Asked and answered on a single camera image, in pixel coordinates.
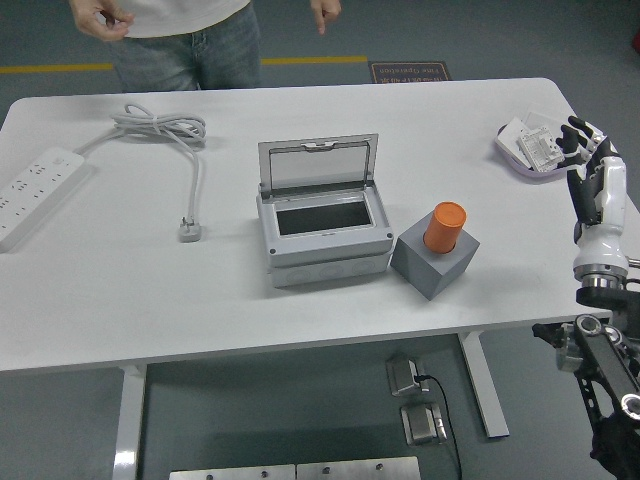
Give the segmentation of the person's left hand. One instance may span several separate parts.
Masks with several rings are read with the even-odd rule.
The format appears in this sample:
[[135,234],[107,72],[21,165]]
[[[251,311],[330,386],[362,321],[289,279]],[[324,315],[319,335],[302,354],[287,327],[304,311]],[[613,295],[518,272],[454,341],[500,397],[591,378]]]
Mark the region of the person's left hand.
[[311,0],[310,8],[319,35],[324,35],[327,26],[336,21],[342,13],[340,0]]

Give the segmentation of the person's right hand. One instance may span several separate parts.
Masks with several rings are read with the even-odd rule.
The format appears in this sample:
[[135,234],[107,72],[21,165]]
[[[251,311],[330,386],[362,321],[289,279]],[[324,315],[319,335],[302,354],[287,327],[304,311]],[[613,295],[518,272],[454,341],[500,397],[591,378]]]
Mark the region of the person's right hand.
[[134,23],[135,14],[114,0],[69,0],[68,4],[77,29],[105,42],[124,39]]

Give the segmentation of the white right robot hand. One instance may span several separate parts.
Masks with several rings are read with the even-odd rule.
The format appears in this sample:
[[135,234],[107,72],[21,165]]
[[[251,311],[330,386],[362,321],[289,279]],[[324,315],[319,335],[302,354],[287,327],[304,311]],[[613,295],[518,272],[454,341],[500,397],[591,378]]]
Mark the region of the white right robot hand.
[[626,164],[610,138],[591,123],[570,116],[557,140],[576,213],[575,278],[624,277],[629,264],[620,247],[627,198]]

